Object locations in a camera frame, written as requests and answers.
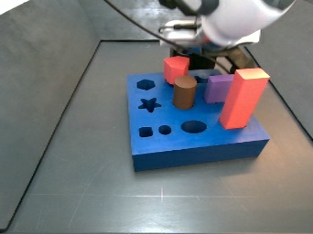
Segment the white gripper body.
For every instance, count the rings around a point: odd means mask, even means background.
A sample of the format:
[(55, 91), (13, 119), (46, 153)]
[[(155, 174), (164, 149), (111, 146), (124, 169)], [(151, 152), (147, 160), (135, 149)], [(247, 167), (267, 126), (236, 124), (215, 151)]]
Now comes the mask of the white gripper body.
[(243, 37), (226, 37), (214, 27), (208, 27), (196, 20), (171, 20), (159, 27), (163, 37), (160, 44), (174, 42), (183, 47), (202, 47), (204, 49), (228, 49), (243, 44), (259, 42), (261, 31), (256, 30)]

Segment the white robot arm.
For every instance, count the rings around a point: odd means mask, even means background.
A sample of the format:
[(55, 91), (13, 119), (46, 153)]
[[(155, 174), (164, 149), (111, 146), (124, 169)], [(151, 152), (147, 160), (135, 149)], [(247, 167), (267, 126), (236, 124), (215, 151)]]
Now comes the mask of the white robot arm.
[(223, 50), (259, 41), (261, 30), (289, 11), (295, 0), (159, 0), (194, 20), (172, 20), (160, 28), (166, 40), (183, 47)]

